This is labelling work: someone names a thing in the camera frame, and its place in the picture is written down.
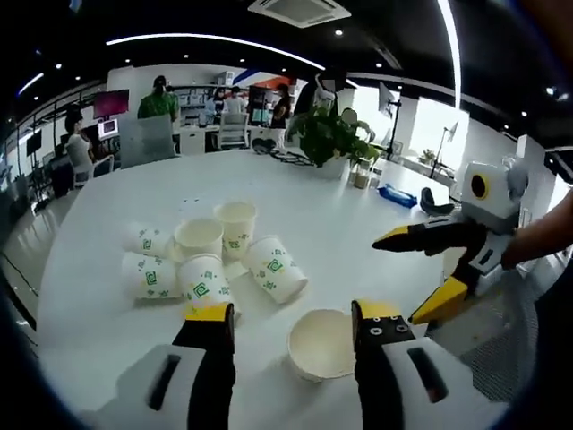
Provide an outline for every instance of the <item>green logo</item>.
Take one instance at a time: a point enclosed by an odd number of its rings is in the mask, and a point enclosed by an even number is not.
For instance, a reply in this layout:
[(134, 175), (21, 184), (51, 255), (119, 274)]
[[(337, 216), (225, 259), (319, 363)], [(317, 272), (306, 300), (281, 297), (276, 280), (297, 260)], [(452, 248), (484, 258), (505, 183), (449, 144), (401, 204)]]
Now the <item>green logo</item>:
[(147, 285), (155, 285), (158, 283), (158, 275), (155, 271), (146, 271), (145, 280), (147, 281)]
[(202, 282), (201, 284), (199, 284), (197, 287), (195, 287), (193, 289), (193, 293), (195, 293), (195, 296), (197, 297), (203, 297), (206, 294), (209, 294), (209, 289), (207, 288), (207, 286)]
[(282, 269), (283, 265), (275, 258), (272, 262), (269, 263), (267, 269), (272, 271), (273, 273), (277, 273), (280, 269)]

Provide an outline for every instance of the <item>paper bowl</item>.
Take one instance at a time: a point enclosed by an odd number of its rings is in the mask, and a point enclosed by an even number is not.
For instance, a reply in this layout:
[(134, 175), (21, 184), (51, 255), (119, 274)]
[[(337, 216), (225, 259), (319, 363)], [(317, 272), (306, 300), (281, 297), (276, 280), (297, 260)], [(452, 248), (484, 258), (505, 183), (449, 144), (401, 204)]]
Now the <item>paper bowl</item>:
[(296, 374), (315, 383), (352, 374), (352, 318), (332, 309), (309, 312), (288, 335), (288, 356)]

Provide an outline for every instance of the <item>cable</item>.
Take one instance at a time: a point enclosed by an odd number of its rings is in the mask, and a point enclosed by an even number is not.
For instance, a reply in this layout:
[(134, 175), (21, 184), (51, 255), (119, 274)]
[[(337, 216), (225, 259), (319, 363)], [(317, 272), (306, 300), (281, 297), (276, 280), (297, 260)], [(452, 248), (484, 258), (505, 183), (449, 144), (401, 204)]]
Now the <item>cable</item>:
[(24, 282), (26, 282), (26, 284), (28, 285), (28, 288), (31, 290), (32, 293), (34, 293), (34, 295), (36, 297), (38, 297), (38, 291), (31, 286), (31, 284), (28, 282), (28, 280), (26, 279), (26, 277), (22, 274), (22, 272), (20, 271), (20, 269), (18, 269), (13, 262), (10, 261), (10, 259), (8, 258), (8, 255), (6, 255), (4, 252), (2, 252), (2, 256), (6, 259), (6, 261), (8, 261), (8, 263), (14, 268), (15, 271), (17, 271), (21, 278), (24, 280)]

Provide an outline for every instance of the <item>paper cup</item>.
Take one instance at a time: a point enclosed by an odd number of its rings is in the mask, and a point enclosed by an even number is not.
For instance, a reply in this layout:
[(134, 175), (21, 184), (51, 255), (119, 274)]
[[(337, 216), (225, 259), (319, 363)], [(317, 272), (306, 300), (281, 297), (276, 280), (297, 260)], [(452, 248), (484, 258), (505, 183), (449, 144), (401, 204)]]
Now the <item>paper cup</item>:
[(214, 212), (223, 224), (223, 249), (229, 258), (241, 259), (252, 242), (257, 208), (250, 203), (231, 202), (218, 206)]
[(194, 308), (202, 309), (229, 302), (235, 305), (235, 318), (238, 309), (225, 278), (223, 262), (214, 254), (199, 254), (185, 262), (177, 273), (179, 287)]
[(285, 303), (300, 293), (308, 279), (276, 236), (253, 242), (243, 263), (255, 280), (277, 303)]
[(288, 335), (288, 356), (296, 374), (319, 383), (355, 370), (352, 318), (317, 309), (298, 320)]
[(191, 219), (175, 229), (175, 246), (185, 260), (199, 254), (221, 258), (223, 226), (216, 219)]
[(134, 298), (180, 297), (175, 265), (160, 257), (125, 253), (122, 283)]
[(138, 254), (167, 257), (173, 237), (160, 228), (132, 222), (124, 232), (124, 250)]

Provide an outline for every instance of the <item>ceiling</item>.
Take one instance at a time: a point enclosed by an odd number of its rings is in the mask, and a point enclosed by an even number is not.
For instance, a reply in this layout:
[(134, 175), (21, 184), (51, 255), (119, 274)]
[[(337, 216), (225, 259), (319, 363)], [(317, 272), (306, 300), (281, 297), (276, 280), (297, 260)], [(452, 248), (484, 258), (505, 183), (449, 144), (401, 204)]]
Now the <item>ceiling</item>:
[[(187, 61), (272, 73), (285, 67), (293, 76), (306, 79), (315, 73), (313, 67), (278, 54), (214, 40), (154, 39), (105, 45), (110, 39), (158, 32), (247, 39), (349, 72), (392, 74), (453, 88), (448, 35), (435, 0), (338, 0), (352, 13), (351, 18), (305, 30), (248, 12), (251, 2), (83, 0), (78, 13), (69, 9), (69, 0), (37, 1), (34, 7), (17, 3), (14, 7), (21, 10), (13, 16), (26, 25), (2, 30), (4, 40), (11, 42), (4, 45), (7, 76), (0, 89), (0, 114), (22, 118), (77, 85), (75, 76), (81, 82), (105, 79), (107, 71), (124, 66), (126, 58), (135, 66)], [(495, 116), (474, 105), (463, 104), (462, 108), (491, 126), (501, 129), (508, 124), (515, 135), (530, 133), (547, 146), (573, 142), (573, 126), (561, 127), (559, 133), (545, 133), (548, 127), (540, 126), (569, 116), (571, 102), (557, 102), (545, 88), (569, 90), (570, 76), (549, 49), (535, 16), (517, 9), (517, 2), (505, 0), (449, 2), (458, 30), (462, 92), (507, 116)], [(335, 36), (337, 28), (344, 31), (342, 37)], [(184, 60), (183, 54), (190, 58)], [(55, 64), (62, 64), (62, 69), (56, 70)], [(18, 89), (40, 72), (45, 77), (15, 98)], [(428, 90), (405, 91), (453, 100), (448, 95), (427, 94)], [(528, 117), (523, 118), (521, 111)]]

